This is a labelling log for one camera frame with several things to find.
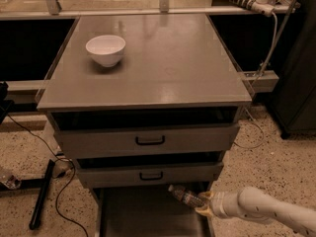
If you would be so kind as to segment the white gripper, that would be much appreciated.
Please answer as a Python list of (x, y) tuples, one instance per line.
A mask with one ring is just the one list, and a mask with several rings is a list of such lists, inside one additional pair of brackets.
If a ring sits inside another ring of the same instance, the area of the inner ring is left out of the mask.
[(239, 216), (238, 195), (233, 192), (201, 192), (197, 195), (203, 200), (210, 200), (210, 207), (205, 204), (196, 207), (196, 213), (211, 218), (214, 215), (219, 218), (232, 218)]

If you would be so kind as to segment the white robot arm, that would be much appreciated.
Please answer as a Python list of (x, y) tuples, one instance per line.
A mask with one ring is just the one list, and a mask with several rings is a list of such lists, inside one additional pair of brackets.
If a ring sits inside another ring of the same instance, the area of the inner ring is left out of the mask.
[(316, 237), (316, 211), (278, 200), (254, 187), (238, 192), (205, 192), (205, 199), (196, 212), (206, 217), (240, 218), (266, 224), (275, 220), (304, 237)]

